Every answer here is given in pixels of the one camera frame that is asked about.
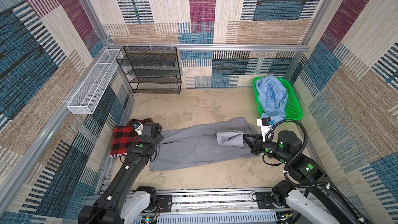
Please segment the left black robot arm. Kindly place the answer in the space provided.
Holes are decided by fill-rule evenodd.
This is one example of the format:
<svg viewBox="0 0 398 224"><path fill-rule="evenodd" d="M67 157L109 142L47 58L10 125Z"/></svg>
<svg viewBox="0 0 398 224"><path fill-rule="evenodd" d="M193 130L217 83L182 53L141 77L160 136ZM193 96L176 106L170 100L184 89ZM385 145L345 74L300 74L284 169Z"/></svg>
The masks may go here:
<svg viewBox="0 0 398 224"><path fill-rule="evenodd" d="M140 140L128 147L122 167L105 192L92 206L84 206L80 211L80 224L131 224L141 212L156 210L154 187L140 186L130 199L127 196L140 172L157 153L157 145L163 140L161 130L159 123L143 124Z"/></svg>

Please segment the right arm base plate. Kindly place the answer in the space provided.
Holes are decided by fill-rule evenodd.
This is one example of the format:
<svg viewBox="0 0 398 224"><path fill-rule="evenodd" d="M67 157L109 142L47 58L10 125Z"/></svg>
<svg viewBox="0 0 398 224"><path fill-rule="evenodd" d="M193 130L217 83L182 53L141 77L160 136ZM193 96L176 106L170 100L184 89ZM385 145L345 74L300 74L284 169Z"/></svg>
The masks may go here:
<svg viewBox="0 0 398 224"><path fill-rule="evenodd" d="M252 199L257 203L259 209L290 208L286 203L286 197L277 192L255 192L252 194Z"/></svg>

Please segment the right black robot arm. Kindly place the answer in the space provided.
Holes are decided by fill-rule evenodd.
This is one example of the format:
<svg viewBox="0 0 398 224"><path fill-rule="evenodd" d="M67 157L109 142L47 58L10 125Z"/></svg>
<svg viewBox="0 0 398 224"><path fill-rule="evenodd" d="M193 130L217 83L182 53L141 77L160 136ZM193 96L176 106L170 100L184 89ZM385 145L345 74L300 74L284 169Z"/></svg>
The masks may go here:
<svg viewBox="0 0 398 224"><path fill-rule="evenodd" d="M277 142L264 141L261 134L245 134L254 155L285 165L285 179L273 188L277 207L289 206L312 223L368 224L370 221L338 190L325 171L302 153L304 143L292 131L281 131Z"/></svg>

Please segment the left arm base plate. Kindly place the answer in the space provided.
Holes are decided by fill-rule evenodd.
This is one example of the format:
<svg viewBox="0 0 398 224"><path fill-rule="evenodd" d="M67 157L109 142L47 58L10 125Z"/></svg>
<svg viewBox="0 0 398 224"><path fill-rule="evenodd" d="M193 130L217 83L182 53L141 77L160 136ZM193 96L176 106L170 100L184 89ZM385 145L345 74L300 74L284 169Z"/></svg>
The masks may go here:
<svg viewBox="0 0 398 224"><path fill-rule="evenodd" d="M157 195L156 208L153 213L170 213L172 211L173 196Z"/></svg>

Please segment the grey long sleeve shirt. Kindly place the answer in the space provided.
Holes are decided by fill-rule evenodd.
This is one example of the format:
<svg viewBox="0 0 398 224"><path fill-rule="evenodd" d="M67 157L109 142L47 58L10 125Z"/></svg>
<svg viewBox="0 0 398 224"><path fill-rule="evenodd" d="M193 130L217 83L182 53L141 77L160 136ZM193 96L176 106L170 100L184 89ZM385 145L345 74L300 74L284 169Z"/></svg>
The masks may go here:
<svg viewBox="0 0 398 224"><path fill-rule="evenodd" d="M244 134L258 134L244 117L162 131L164 139L150 170L168 171L239 158L253 158Z"/></svg>

